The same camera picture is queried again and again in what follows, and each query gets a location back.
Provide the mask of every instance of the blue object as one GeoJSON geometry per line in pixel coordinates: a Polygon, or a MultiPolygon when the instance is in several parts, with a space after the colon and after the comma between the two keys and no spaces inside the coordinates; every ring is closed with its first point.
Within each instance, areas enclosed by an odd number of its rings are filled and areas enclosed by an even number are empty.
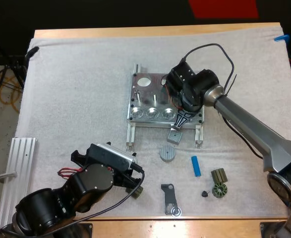
{"type": "Polygon", "coordinates": [[[286,34],[286,35],[278,36],[274,38],[274,41],[281,41],[281,40],[285,40],[285,42],[288,43],[290,41],[290,36],[286,34]]]}
{"type": "Polygon", "coordinates": [[[194,168],[195,176],[196,176],[196,177],[201,176],[197,156],[192,156],[192,157],[191,157],[191,162],[192,162],[192,164],[193,164],[193,168],[194,168]]]}

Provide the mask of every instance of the circular hole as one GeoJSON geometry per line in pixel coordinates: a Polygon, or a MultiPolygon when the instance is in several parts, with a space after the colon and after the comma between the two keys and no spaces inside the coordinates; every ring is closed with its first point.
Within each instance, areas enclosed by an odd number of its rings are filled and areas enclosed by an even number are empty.
{"type": "Polygon", "coordinates": [[[146,87],[146,86],[149,86],[151,83],[151,80],[149,78],[140,78],[138,81],[137,81],[137,84],[141,87],[146,87]]]}

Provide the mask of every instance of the black metal bracket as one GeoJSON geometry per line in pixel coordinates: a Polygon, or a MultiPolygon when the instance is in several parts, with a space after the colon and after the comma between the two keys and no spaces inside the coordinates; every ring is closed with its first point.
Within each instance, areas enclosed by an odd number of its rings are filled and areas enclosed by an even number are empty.
{"type": "Polygon", "coordinates": [[[172,209],[175,208],[175,212],[178,211],[177,201],[175,198],[175,190],[173,184],[162,184],[161,189],[165,193],[165,214],[172,215],[172,209]]]}

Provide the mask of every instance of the metal bracket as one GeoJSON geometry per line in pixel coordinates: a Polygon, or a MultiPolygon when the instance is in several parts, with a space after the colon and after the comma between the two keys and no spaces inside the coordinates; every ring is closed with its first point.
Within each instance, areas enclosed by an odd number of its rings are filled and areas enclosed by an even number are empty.
{"type": "MultiPolygon", "coordinates": [[[[133,74],[141,72],[141,64],[135,63],[133,66],[133,74]]],[[[135,123],[129,122],[127,125],[126,134],[126,150],[134,151],[134,138],[135,138],[135,123]]]]}
{"type": "Polygon", "coordinates": [[[195,129],[195,147],[200,147],[203,143],[203,125],[196,125],[195,129]]]}
{"type": "Polygon", "coordinates": [[[28,194],[36,138],[13,138],[0,201],[0,228],[11,223],[16,204],[28,194]]]}
{"type": "Polygon", "coordinates": [[[129,122],[127,125],[127,136],[126,136],[127,151],[134,151],[134,138],[135,138],[135,123],[129,122]]]}
{"type": "Polygon", "coordinates": [[[14,177],[15,178],[16,176],[17,176],[16,171],[0,174],[0,183],[4,183],[4,179],[5,178],[9,178],[9,177],[14,177]]]}
{"type": "Polygon", "coordinates": [[[177,206],[174,185],[171,183],[162,184],[161,189],[165,193],[165,214],[172,216],[180,216],[181,209],[177,206]]]}

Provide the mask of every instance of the metal block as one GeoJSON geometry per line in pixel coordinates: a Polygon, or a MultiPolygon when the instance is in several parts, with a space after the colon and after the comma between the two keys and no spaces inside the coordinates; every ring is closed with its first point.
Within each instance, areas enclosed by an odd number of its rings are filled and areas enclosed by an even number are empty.
{"type": "Polygon", "coordinates": [[[183,135],[183,132],[171,128],[167,141],[178,145],[180,143],[182,135],[183,135]]]}
{"type": "Polygon", "coordinates": [[[0,201],[0,228],[11,223],[15,206],[28,194],[36,138],[13,138],[0,201]]]}

